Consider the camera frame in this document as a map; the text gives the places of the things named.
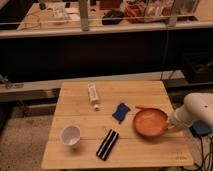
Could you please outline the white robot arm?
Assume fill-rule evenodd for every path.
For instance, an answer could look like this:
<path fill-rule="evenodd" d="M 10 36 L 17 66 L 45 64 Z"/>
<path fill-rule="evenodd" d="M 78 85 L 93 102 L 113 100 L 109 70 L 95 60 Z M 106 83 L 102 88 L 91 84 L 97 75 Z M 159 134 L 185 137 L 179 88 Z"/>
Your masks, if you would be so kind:
<path fill-rule="evenodd" d="M 183 104 L 169 115 L 167 128 L 184 130 L 199 120 L 213 129 L 213 93 L 187 94 Z"/>

